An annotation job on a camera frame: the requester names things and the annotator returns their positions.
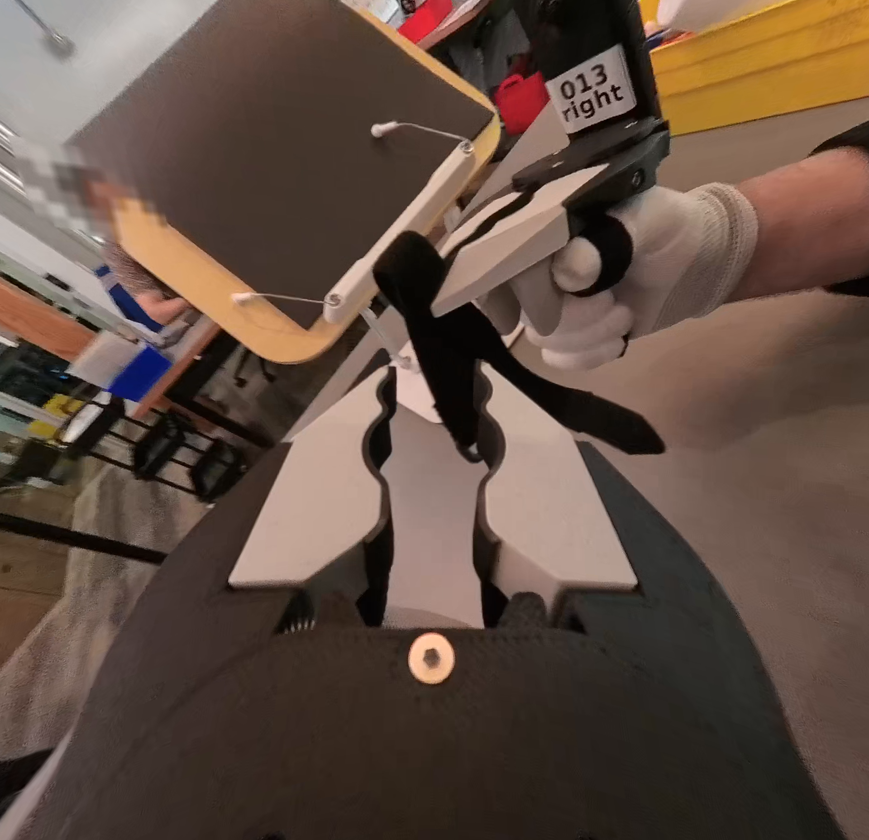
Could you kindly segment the black metal rack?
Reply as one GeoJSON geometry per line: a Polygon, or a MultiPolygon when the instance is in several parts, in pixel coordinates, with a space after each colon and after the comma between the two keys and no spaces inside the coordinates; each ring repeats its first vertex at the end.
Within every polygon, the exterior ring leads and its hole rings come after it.
{"type": "Polygon", "coordinates": [[[101,391],[85,398],[93,386],[84,381],[77,384],[59,405],[59,426],[50,426],[46,441],[38,436],[27,441],[2,475],[2,491],[22,489],[32,479],[52,485],[57,478],[62,484],[78,464],[93,460],[200,502],[221,498],[245,475],[246,456],[236,444],[201,432],[194,419],[247,444],[270,445],[263,432],[196,401],[238,349],[228,335],[217,335],[161,394],[169,406],[163,411],[146,408],[155,415],[150,423],[134,418],[114,393],[101,391]]]}

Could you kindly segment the blue plastic bin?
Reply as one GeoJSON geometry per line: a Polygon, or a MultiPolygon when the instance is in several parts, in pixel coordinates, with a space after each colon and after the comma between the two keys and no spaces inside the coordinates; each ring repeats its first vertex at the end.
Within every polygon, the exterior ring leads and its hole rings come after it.
{"type": "Polygon", "coordinates": [[[143,344],[105,390],[117,398],[141,402],[172,367],[170,357],[156,346],[143,344]]]}

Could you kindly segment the blue white striped cloth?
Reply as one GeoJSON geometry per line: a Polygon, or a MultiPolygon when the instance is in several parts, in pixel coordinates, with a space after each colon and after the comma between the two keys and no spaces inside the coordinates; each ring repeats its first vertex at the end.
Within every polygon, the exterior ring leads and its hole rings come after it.
{"type": "Polygon", "coordinates": [[[144,312],[108,265],[103,264],[98,267],[94,270],[94,275],[127,321],[136,323],[154,334],[159,334],[163,330],[164,326],[144,312]]]}

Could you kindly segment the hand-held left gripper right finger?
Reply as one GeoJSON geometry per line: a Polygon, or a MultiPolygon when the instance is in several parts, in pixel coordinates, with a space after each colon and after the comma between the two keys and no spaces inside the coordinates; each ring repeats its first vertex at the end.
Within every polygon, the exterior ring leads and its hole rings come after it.
{"type": "Polygon", "coordinates": [[[474,403],[487,466],[473,525],[484,627],[495,627],[521,593],[537,595],[557,622],[573,592],[636,591],[636,573],[570,431],[494,369],[478,370],[474,403]]]}

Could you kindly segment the black and white book stand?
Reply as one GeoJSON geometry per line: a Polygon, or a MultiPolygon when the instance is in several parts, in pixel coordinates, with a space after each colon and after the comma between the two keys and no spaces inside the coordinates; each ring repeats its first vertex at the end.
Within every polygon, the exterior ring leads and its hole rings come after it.
{"type": "Polygon", "coordinates": [[[321,359],[491,159],[494,107],[338,0],[218,0],[70,137],[109,240],[277,366],[321,359]]]}

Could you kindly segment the red bag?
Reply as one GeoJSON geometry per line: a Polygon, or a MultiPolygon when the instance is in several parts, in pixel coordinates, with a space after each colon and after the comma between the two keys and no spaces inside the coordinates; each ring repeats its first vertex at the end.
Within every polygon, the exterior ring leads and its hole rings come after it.
{"type": "Polygon", "coordinates": [[[508,75],[497,87],[494,103],[506,134],[510,137],[524,134],[549,105],[549,91],[542,73],[508,75]]]}

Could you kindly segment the grey top wooden edge table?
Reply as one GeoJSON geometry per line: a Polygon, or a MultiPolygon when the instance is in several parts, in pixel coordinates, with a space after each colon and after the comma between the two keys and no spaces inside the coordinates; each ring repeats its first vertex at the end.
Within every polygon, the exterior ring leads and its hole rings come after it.
{"type": "MultiPolygon", "coordinates": [[[[85,376],[78,378],[106,390],[142,349],[139,339],[131,342],[106,331],[96,334],[7,281],[1,285],[1,322],[3,336],[14,335],[66,360],[72,373],[85,372],[85,376]]],[[[168,366],[142,389],[139,399],[126,401],[128,415],[140,418],[151,408],[162,405],[167,391],[201,358],[220,332],[216,324],[202,317],[175,345],[163,349],[168,366]]]]}

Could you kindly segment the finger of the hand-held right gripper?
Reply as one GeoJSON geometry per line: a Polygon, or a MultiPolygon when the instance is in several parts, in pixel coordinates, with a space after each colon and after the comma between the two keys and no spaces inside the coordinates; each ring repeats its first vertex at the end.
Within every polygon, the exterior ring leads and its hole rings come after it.
{"type": "Polygon", "coordinates": [[[556,234],[565,233],[567,226],[559,223],[566,218],[565,200],[609,169],[610,165],[600,164],[563,175],[537,189],[504,194],[472,216],[462,231],[462,240],[526,243],[551,229],[556,234]]]}
{"type": "Polygon", "coordinates": [[[562,204],[529,204],[472,239],[454,257],[431,304],[435,317],[451,313],[547,259],[569,239],[562,204]]]}

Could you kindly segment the yellow plastic bin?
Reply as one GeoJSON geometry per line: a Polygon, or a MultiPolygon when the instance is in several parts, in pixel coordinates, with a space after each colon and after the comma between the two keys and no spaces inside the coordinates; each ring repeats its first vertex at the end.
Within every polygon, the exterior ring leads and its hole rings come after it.
{"type": "Polygon", "coordinates": [[[780,0],[651,52],[674,135],[867,97],[868,0],[780,0]]]}

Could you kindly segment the red white striped bin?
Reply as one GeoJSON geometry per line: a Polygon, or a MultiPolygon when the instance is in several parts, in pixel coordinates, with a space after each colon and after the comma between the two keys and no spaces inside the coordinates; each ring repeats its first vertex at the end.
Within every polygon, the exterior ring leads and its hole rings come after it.
{"type": "Polygon", "coordinates": [[[425,0],[397,29],[408,41],[418,44],[453,11],[452,0],[425,0]]]}

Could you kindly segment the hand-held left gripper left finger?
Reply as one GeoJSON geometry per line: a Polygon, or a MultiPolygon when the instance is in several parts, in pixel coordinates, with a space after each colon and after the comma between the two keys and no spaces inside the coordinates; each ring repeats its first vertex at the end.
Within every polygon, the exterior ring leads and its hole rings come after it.
{"type": "Polygon", "coordinates": [[[311,609],[340,593],[364,625],[382,625],[395,556],[382,467],[396,389],[396,368],[379,368],[290,440],[230,588],[286,587],[311,609]]]}

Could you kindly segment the metal rod wall fixture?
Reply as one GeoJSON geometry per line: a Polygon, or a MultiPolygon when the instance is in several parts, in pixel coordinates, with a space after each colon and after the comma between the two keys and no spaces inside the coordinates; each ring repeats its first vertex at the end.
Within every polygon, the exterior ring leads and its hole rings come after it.
{"type": "Polygon", "coordinates": [[[44,45],[55,58],[62,62],[72,58],[76,52],[76,46],[69,37],[58,31],[46,20],[43,20],[37,11],[31,8],[25,0],[11,1],[40,30],[44,45]]]}

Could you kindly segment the person's right hand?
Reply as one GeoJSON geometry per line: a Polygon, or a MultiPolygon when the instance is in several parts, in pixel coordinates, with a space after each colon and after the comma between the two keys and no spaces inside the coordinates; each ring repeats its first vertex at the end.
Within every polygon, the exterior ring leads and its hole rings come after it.
{"type": "Polygon", "coordinates": [[[559,324],[545,335],[523,313],[527,339],[551,368],[600,367],[629,341],[721,306],[758,235],[755,209],[734,186],[652,187],[590,217],[554,253],[553,280],[564,292],[559,324]]]}

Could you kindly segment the long wooden work table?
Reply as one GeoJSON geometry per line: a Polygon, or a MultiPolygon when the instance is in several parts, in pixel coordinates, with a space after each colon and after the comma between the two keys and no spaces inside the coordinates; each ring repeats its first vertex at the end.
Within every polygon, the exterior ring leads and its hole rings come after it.
{"type": "Polygon", "coordinates": [[[445,42],[449,37],[461,31],[472,21],[481,17],[493,2],[494,0],[463,1],[433,31],[426,34],[417,43],[418,47],[424,51],[429,51],[441,42],[445,42]]]}

